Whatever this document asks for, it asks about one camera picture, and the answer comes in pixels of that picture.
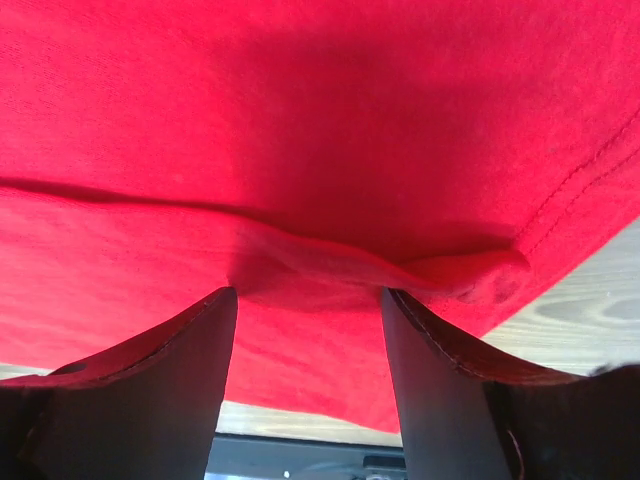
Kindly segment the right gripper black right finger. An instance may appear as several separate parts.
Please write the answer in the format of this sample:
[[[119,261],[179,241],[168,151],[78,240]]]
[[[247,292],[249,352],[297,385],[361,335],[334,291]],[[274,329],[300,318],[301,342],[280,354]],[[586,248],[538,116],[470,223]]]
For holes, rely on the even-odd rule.
[[[580,377],[522,360],[386,289],[381,312],[412,479],[592,479]]]

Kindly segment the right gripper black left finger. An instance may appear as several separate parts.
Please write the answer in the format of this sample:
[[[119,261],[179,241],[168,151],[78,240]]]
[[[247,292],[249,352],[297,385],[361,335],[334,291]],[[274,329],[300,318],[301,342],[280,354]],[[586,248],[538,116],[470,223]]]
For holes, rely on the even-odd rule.
[[[221,288],[48,375],[3,380],[2,478],[203,478],[236,319]]]

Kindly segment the red t shirt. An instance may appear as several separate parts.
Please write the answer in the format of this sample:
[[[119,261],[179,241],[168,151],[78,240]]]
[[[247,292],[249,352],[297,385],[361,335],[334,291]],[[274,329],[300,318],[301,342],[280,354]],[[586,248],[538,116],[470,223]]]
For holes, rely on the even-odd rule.
[[[635,1],[5,1],[1,359],[234,287],[230,401],[397,432],[379,313],[481,336],[639,214]]]

